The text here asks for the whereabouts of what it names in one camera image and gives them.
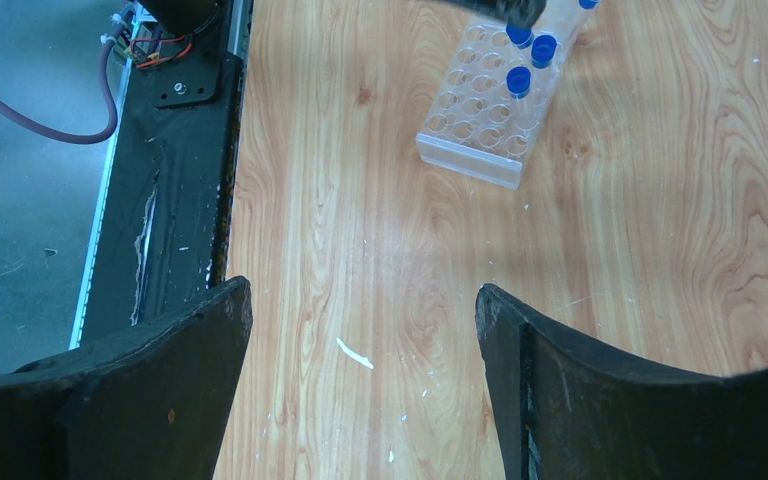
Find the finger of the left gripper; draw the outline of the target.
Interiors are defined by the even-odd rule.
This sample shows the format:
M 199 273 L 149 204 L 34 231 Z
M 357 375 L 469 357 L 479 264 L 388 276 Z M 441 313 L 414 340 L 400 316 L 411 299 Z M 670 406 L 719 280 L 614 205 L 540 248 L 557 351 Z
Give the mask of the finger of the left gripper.
M 547 6 L 547 0 L 439 0 L 439 3 L 523 29 L 533 27 Z

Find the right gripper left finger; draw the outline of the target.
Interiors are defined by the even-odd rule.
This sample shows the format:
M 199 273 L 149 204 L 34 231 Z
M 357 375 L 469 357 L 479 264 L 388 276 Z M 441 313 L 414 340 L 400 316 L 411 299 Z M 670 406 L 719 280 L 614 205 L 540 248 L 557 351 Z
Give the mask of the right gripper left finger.
M 0 373 L 0 479 L 211 478 L 252 323 L 239 276 Z

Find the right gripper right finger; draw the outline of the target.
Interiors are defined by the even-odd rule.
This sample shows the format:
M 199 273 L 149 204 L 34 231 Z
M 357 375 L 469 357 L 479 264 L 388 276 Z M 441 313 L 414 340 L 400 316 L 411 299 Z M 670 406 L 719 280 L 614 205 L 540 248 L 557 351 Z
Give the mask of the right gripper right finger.
M 768 479 L 768 368 L 660 364 L 493 284 L 475 325 L 507 478 Z

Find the test tube blue cap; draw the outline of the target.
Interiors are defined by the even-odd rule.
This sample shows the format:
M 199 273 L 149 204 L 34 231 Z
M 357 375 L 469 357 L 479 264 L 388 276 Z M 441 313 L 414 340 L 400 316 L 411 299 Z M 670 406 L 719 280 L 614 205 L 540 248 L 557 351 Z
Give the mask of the test tube blue cap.
M 593 10 L 599 3 L 600 0 L 578 0 L 579 7 L 585 11 Z
M 522 28 L 512 24 L 506 25 L 505 32 L 510 43 L 520 50 L 529 48 L 535 38 L 534 32 L 531 28 Z
M 531 46 L 532 87 L 544 88 L 554 77 L 557 39 L 551 34 L 537 36 Z
M 525 66 L 512 68 L 506 76 L 506 86 L 510 97 L 509 119 L 522 130 L 533 126 L 534 117 L 531 106 L 531 71 Z

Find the clear test tube rack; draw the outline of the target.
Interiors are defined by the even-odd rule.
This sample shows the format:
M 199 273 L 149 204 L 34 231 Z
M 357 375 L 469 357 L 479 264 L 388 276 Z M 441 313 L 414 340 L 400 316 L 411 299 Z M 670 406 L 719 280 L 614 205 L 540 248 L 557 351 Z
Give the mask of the clear test tube rack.
M 506 76 L 516 66 L 532 74 L 531 46 L 517 49 L 502 22 L 473 16 L 415 140 L 429 164 L 516 189 L 537 143 L 542 123 L 570 51 L 595 11 L 578 4 L 549 8 L 533 27 L 535 38 L 558 42 L 555 73 L 544 88 L 531 84 L 534 122 L 529 130 L 509 119 Z

